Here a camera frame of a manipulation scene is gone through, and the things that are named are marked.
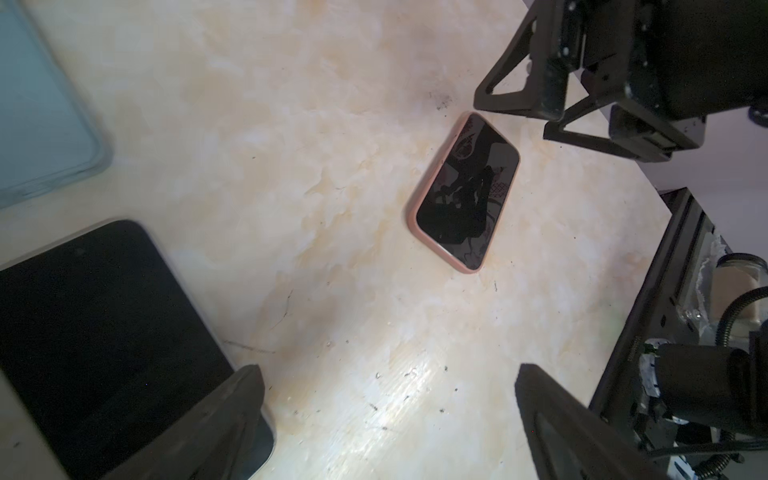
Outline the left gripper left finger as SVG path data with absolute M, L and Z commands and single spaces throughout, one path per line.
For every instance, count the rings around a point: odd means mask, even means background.
M 249 479 L 266 463 L 265 382 L 247 365 L 107 479 Z

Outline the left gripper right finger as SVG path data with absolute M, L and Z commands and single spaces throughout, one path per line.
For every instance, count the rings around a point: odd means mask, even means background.
M 520 366 L 515 394 L 540 479 L 666 477 L 539 366 Z

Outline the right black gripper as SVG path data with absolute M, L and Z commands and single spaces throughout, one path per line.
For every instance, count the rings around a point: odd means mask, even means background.
M 565 111 L 563 17 L 562 1 L 533 2 L 475 109 L 547 120 L 545 140 L 636 162 L 700 148 L 716 113 L 745 108 L 766 127 L 766 2 L 594 3 L 584 15 L 588 94 Z

